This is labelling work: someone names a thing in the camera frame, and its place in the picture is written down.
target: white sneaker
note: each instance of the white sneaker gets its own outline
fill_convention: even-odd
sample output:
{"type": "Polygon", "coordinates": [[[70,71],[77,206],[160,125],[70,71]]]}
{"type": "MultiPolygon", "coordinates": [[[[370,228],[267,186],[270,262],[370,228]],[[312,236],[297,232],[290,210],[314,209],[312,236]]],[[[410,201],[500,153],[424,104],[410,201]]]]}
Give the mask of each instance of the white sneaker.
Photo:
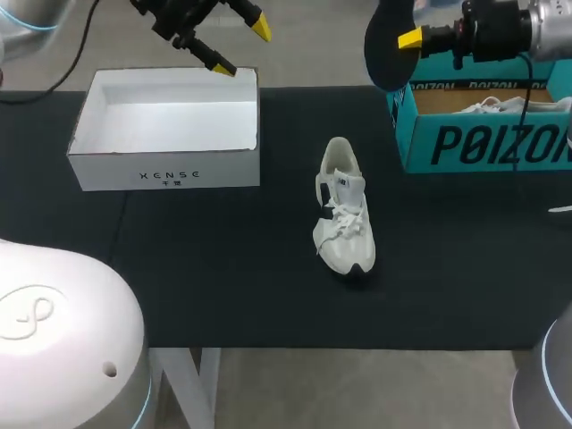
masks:
{"type": "MultiPolygon", "coordinates": [[[[572,97],[564,97],[557,103],[531,101],[528,103],[526,112],[569,112],[571,106],[572,97]]],[[[525,107],[525,99],[514,97],[510,100],[499,102],[495,107],[498,107],[504,114],[521,114],[522,109],[525,107]]]]}
{"type": "MultiPolygon", "coordinates": [[[[521,114],[525,107],[525,99],[514,97],[500,101],[496,97],[487,97],[482,103],[470,105],[458,114],[521,114]]],[[[531,101],[528,103],[527,113],[534,112],[569,112],[572,107],[572,97],[562,98],[557,103],[542,103],[531,101]]]]}
{"type": "Polygon", "coordinates": [[[322,215],[313,235],[317,253],[336,273],[359,276],[374,266],[374,235],[365,188],[349,142],[341,137],[330,140],[315,177],[322,215]]]}
{"type": "Polygon", "coordinates": [[[475,103],[456,114],[497,114],[501,110],[495,105],[501,101],[496,97],[487,97],[482,103],[475,103]]]}

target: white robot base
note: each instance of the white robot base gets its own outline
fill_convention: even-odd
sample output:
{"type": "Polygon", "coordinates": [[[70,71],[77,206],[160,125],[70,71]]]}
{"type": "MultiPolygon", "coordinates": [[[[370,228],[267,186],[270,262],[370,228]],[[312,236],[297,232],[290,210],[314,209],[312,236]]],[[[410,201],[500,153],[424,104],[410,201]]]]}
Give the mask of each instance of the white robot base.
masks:
{"type": "Polygon", "coordinates": [[[0,429],[152,429],[143,316],[108,266],[0,242],[0,429]]]}

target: black cable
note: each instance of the black cable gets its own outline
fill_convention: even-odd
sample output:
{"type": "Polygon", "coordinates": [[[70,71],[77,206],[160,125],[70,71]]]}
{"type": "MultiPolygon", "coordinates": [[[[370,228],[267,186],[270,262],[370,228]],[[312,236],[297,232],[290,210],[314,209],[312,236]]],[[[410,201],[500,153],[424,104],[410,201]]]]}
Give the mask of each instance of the black cable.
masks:
{"type": "MultiPolygon", "coordinates": [[[[528,68],[528,79],[526,80],[526,97],[525,97],[525,104],[522,107],[522,113],[520,114],[520,121],[518,121],[518,132],[517,132],[517,147],[520,146],[520,144],[522,143],[520,140],[522,139],[522,133],[524,132],[524,127],[525,127],[525,118],[526,118],[526,111],[528,110],[528,105],[530,104],[530,96],[531,96],[531,92],[532,92],[532,88],[533,88],[533,64],[530,61],[530,58],[528,58],[527,55],[524,54],[518,54],[518,56],[520,58],[522,58],[524,60],[524,62],[526,63],[526,67],[528,68]]],[[[518,149],[515,149],[515,163],[513,163],[512,165],[512,171],[513,172],[518,172],[518,162],[516,160],[518,160],[518,149]]],[[[524,190],[521,188],[521,186],[519,185],[518,181],[517,181],[517,188],[518,188],[518,192],[520,193],[521,197],[526,198],[524,190]]]]}
{"type": "Polygon", "coordinates": [[[32,103],[37,103],[40,100],[50,96],[56,89],[60,88],[62,84],[70,77],[70,75],[75,70],[76,66],[80,62],[81,55],[83,54],[83,49],[88,41],[89,29],[91,27],[91,21],[93,20],[93,15],[96,11],[97,5],[101,0],[94,0],[93,4],[91,5],[91,9],[89,9],[88,20],[86,22],[86,27],[83,30],[83,36],[81,37],[80,49],[78,49],[78,53],[75,55],[73,63],[71,63],[71,67],[68,71],[59,79],[54,85],[52,85],[49,89],[38,94],[31,98],[26,98],[23,100],[0,100],[0,105],[30,105],[32,103]]]}

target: blue light ring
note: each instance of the blue light ring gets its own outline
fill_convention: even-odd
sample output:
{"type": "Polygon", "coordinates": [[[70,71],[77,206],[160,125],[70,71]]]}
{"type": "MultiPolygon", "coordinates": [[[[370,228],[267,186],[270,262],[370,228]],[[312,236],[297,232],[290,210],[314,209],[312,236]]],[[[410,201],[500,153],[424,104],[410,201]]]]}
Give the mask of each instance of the blue light ring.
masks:
{"type": "Polygon", "coordinates": [[[8,18],[13,23],[20,25],[24,29],[31,29],[32,31],[52,31],[54,29],[57,29],[58,27],[57,25],[54,25],[52,27],[38,27],[36,25],[28,24],[27,22],[21,21],[18,18],[16,18],[14,15],[6,11],[2,6],[0,6],[0,13],[2,13],[6,18],[8,18]]]}

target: shoe tongue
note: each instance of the shoe tongue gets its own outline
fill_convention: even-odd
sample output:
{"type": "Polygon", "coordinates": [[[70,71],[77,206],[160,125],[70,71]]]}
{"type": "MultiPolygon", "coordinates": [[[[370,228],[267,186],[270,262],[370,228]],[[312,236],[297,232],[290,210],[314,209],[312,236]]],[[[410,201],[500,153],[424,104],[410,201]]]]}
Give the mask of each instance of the shoe tongue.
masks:
{"type": "Polygon", "coordinates": [[[366,181],[361,176],[350,176],[336,170],[333,172],[334,187],[338,194],[338,202],[350,207],[361,207],[364,200],[366,181]]]}

